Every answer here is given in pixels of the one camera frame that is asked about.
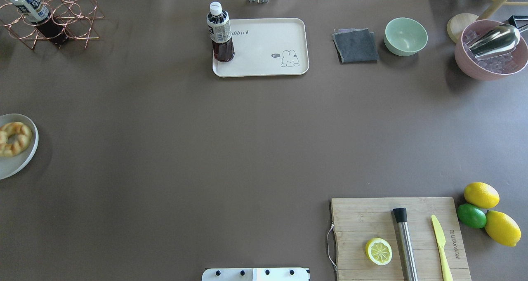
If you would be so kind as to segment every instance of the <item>stainless steel ice scoop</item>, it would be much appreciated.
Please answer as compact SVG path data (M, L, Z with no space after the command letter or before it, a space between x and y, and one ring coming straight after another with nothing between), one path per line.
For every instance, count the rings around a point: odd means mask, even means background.
M468 48L475 55L475 58L484 60L510 53L520 40L521 33L515 26L501 24L495 26L475 42L469 42Z

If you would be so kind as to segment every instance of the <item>stainless steel muddler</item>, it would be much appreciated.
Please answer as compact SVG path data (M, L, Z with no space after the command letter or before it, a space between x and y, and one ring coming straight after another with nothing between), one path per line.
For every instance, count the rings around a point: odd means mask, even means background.
M413 246L411 245L411 235L407 226L407 208L394 208L394 217L398 225L398 234L400 236L401 250L403 252L404 271L407 274L408 281L417 281L415 257L413 255Z

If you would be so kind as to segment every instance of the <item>bagel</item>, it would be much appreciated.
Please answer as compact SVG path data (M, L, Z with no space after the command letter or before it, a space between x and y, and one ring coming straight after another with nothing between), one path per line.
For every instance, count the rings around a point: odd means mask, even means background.
M16 135L12 143L7 140L10 136ZM21 122L12 122L0 127L0 156L13 157L24 151L29 145L33 132Z

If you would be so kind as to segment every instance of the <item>green bowl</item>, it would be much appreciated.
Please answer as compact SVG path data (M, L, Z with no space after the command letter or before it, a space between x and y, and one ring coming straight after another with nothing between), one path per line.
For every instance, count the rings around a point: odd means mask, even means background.
M383 40L390 52L408 57L422 50L428 37L424 26L413 19L402 17L387 24Z

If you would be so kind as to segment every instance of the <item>gray cloth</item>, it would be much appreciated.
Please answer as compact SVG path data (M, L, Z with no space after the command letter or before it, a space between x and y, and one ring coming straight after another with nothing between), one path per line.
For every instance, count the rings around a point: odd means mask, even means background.
M342 63L379 59L374 33L370 33L367 28L340 29L332 37Z

